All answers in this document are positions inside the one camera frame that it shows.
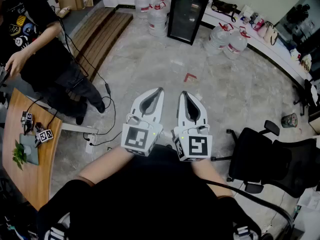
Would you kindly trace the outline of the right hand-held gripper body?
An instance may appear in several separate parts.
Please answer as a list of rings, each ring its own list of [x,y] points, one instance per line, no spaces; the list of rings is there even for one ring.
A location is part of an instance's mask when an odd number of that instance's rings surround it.
[[[209,159],[213,136],[208,124],[197,127],[177,126],[173,129],[174,144],[181,162],[196,162]]]

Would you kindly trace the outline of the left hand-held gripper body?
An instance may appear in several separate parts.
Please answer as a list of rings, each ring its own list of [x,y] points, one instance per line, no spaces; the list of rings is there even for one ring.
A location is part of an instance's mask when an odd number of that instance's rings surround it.
[[[122,127],[121,147],[134,155],[148,157],[162,130],[163,126],[158,122],[127,115],[127,123]]]

